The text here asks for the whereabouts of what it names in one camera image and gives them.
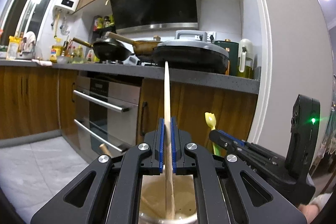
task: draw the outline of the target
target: yellow package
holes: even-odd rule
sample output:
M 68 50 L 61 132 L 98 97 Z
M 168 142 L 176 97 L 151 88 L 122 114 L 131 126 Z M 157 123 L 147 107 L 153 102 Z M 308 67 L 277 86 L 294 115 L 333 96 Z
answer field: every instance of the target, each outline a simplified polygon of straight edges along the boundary
M 21 39 L 19 37 L 9 37 L 9 44 L 6 54 L 6 60 L 16 59 L 17 50 L 19 49 Z

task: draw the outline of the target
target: floor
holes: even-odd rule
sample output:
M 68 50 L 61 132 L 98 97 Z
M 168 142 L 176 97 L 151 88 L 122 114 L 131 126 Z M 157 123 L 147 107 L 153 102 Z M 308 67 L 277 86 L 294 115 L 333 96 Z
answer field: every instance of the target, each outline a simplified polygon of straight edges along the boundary
M 88 166 L 57 137 L 0 149 L 0 186 L 26 222 Z

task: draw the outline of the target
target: wooden handle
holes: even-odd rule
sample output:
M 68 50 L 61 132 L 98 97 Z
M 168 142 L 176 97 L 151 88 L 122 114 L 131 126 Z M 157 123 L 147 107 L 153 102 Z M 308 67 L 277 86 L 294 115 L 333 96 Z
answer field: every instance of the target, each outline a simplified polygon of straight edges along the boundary
M 175 217 L 175 199 L 173 188 L 173 165 L 171 158 L 171 127 L 170 127 L 170 81 L 168 62 L 165 63 L 164 79 L 164 112 L 165 112 L 165 186 L 166 186 L 166 219 Z
M 132 46 L 134 46 L 134 44 L 135 44 L 134 40 L 126 38 L 126 37 L 122 37 L 121 35 L 118 35 L 114 32 L 106 32 L 106 36 L 109 37 L 109 38 L 119 40 L 121 42 L 125 42 L 127 44 L 131 44 Z
M 92 48 L 93 46 L 89 43 L 89 42 L 86 42 L 86 41 L 83 41 L 83 40 L 80 40 L 78 38 L 73 38 L 72 41 L 82 45 L 82 46 L 85 46 L 85 47 L 89 47 L 89 48 Z
M 106 144 L 102 143 L 102 144 L 99 146 L 99 148 L 100 148 L 100 150 L 103 152 L 103 154 L 109 155 L 109 156 L 112 158 L 112 154 L 111 154 L 111 152 L 107 149 Z

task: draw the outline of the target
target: wooden spatula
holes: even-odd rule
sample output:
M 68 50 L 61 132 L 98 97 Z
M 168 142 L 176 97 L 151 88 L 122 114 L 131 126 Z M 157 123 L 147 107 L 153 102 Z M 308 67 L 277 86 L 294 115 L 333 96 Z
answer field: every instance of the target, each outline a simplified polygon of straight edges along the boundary
M 174 219 L 175 200 L 173 189 L 173 165 L 171 159 L 171 128 L 170 128 L 170 81 L 168 62 L 165 63 L 164 80 L 165 102 L 165 185 L 166 185 L 166 219 Z

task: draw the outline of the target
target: metal screw head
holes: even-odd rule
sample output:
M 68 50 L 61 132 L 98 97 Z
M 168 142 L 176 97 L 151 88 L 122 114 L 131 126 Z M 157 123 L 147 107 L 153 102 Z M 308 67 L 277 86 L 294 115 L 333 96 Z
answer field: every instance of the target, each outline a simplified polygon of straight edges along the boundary
M 187 148 L 189 150 L 195 150 L 197 148 L 197 144 L 195 144 L 195 143 L 188 143 L 187 144 Z
M 105 163 L 109 160 L 109 157 L 107 155 L 101 155 L 99 158 L 98 158 L 99 162 L 101 163 Z
M 226 159 L 229 161 L 229 162 L 236 162 L 237 161 L 237 156 L 236 155 L 227 155 L 226 156 Z
M 149 148 L 149 145 L 146 144 L 146 143 L 141 143 L 141 144 L 138 145 L 138 148 L 140 150 L 147 150 Z

